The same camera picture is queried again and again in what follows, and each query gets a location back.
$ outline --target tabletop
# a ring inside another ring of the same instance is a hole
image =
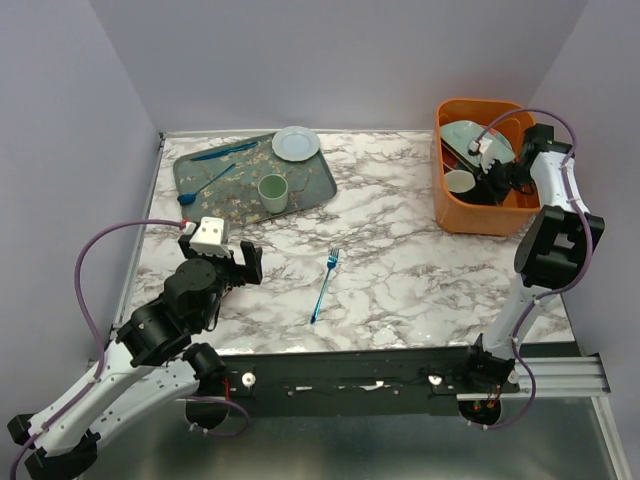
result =
[[[179,157],[246,137],[167,138],[149,218],[180,220],[172,165]],[[431,132],[319,134],[338,186],[325,205],[233,229],[229,242],[264,249],[261,285],[234,289],[209,342],[220,354],[291,353],[472,344],[515,277],[521,238],[451,235],[435,222]],[[124,319],[155,298],[184,261],[171,227],[148,227]],[[310,324],[327,253],[340,248],[319,319]],[[554,299],[526,342],[570,341]]]

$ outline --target fork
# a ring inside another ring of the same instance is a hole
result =
[[[324,277],[324,283],[322,284],[322,290],[320,290],[320,297],[318,298],[318,303],[316,303],[316,308],[313,310],[313,315],[311,315],[311,325],[316,323],[318,319],[318,313],[320,312],[320,304],[322,303],[322,297],[324,297],[324,292],[327,290],[327,284],[329,283],[329,274],[331,270],[336,268],[338,265],[338,254],[340,253],[339,248],[332,248],[329,252],[329,259],[327,260],[327,276]]]

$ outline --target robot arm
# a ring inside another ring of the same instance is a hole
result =
[[[579,198],[575,160],[570,158],[563,165],[570,148],[554,140],[553,127],[538,124],[525,132],[518,163],[496,162],[489,172],[493,178],[504,179],[503,185],[515,183],[517,187],[534,181],[542,208],[516,251],[514,267],[518,275],[507,302],[472,349],[468,375],[471,383],[479,387],[506,382],[515,362],[514,342],[521,343],[552,298],[544,294],[569,285],[584,265],[585,234],[571,200],[586,214],[594,249],[604,231],[604,220],[590,215]],[[567,170],[571,194],[562,169]],[[523,315],[526,316],[518,328],[519,338],[515,338],[514,331]]]
[[[226,241],[222,219],[191,224],[178,242],[187,260],[165,280],[163,293],[118,331],[105,350],[100,376],[95,379],[96,365],[49,407],[9,423],[16,443],[39,434],[25,462],[32,478],[75,478],[95,461],[99,446],[140,415],[204,384],[208,391],[215,391],[209,384],[224,389],[224,363],[211,346],[190,346],[191,336],[215,328],[228,290],[262,281],[262,249],[242,242],[245,265],[238,265]],[[42,432],[40,425],[87,383],[93,388]]]

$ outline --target gray tray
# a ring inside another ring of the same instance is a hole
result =
[[[318,151],[304,162],[286,162],[278,158],[271,148],[274,135],[248,138],[176,160],[173,175],[178,195],[195,192],[229,165],[236,164],[233,170],[200,192],[194,203],[182,207],[183,218],[199,222],[202,217],[222,217],[230,222],[231,227],[238,227],[315,207],[332,199],[337,192],[336,182],[322,152]],[[258,142],[258,145],[220,158],[191,161],[193,157],[250,142]],[[258,182],[271,173],[282,175],[289,184],[289,203],[285,211],[277,215],[267,212],[258,196]]]

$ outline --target orange bin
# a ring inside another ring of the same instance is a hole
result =
[[[444,183],[440,127],[458,120],[471,120],[486,126],[493,119],[520,105],[499,100],[454,98],[441,103],[436,110],[436,137],[431,146],[433,197],[436,222],[449,233],[475,233],[507,236],[517,232],[527,220],[538,213],[537,195],[511,191],[500,206],[472,205],[451,195]],[[522,147],[524,131],[535,124],[528,112],[516,113],[494,128],[511,143],[516,155]]]

